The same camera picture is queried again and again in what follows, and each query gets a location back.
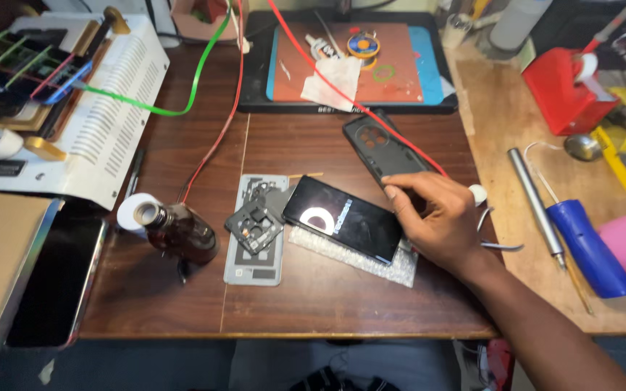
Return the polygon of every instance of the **wall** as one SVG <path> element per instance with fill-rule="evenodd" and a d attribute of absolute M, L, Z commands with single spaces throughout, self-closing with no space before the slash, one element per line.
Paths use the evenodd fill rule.
<path fill-rule="evenodd" d="M 269 5 L 267 0 L 248 0 L 250 3 L 250 10 L 268 10 Z M 372 5 L 380 3 L 383 0 L 355 0 L 354 6 L 363 7 L 366 5 Z M 293 10 L 320 6 L 331 6 L 334 4 L 331 0 L 274 0 L 279 9 Z M 384 11 L 429 11 L 434 12 L 436 10 L 436 4 L 438 0 L 397 0 L 395 3 L 387 5 L 379 10 Z"/>

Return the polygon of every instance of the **bubble wrap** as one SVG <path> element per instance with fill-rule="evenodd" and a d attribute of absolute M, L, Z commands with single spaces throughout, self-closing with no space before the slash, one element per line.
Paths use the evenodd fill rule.
<path fill-rule="evenodd" d="M 343 245 L 310 233 L 300 227 L 294 227 L 291 230 L 289 243 L 300 245 L 318 254 L 325 255 L 328 258 L 344 262 L 357 269 L 367 271 L 389 281 L 397 282 L 408 288 L 412 288 L 414 284 L 418 255 L 411 250 L 407 250 L 411 248 L 411 246 L 406 242 L 401 242 L 400 249 L 395 253 L 393 263 L 390 264 L 390 266 L 381 264 L 367 255 L 349 250 Z"/>

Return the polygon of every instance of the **brown glass bottle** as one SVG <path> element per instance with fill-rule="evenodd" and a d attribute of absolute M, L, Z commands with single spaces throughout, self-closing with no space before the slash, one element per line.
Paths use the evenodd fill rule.
<path fill-rule="evenodd" d="M 149 242 L 155 248 L 180 259 L 203 265 L 219 252 L 216 232 L 183 203 L 144 202 L 134 210 L 134 219 L 146 228 Z"/>

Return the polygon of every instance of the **red tape dispenser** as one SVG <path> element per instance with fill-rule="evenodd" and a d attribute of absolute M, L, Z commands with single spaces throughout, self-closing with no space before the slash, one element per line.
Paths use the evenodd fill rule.
<path fill-rule="evenodd" d="M 597 79 L 595 54 L 554 48 L 523 72 L 555 136 L 588 133 L 620 101 Z"/>

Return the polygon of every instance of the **wooden desk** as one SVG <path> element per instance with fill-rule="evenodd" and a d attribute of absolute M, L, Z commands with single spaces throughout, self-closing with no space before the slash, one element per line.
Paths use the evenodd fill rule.
<path fill-rule="evenodd" d="M 157 106 L 182 108 L 202 50 L 169 51 L 172 60 Z M 196 105 L 182 117 L 152 115 L 138 192 L 176 199 L 212 146 L 231 108 L 238 53 L 217 47 L 206 62 Z M 229 236 L 222 228 L 243 173 L 323 172 L 321 180 L 383 207 L 383 192 L 342 135 L 353 115 L 237 114 L 188 204 L 221 234 L 222 250 L 185 287 L 175 261 L 161 259 L 132 235 L 110 234 L 97 270 L 82 338 L 160 337 L 491 337 L 494 330 L 464 286 L 421 262 L 414 289 L 285 243 L 279 287 L 223 282 Z M 401 132 L 457 181 L 478 182 L 456 115 L 396 115 Z M 483 234 L 494 240 L 491 224 Z"/>
<path fill-rule="evenodd" d="M 523 152 L 538 140 L 563 142 L 547 129 L 518 66 L 484 59 L 471 42 L 447 51 L 447 57 L 480 178 L 497 208 L 492 214 L 497 236 L 502 243 L 526 245 L 520 253 L 504 253 L 507 269 L 585 332 L 626 334 L 626 298 L 601 300 L 585 284 L 596 315 L 587 314 L 569 277 L 548 253 L 506 156 L 510 148 Z M 594 227 L 626 215 L 626 193 L 605 161 L 581 163 L 546 147 L 532 148 L 529 157 L 561 200 L 581 200 Z M 551 205 L 544 187 L 536 184 L 545 205 Z"/>

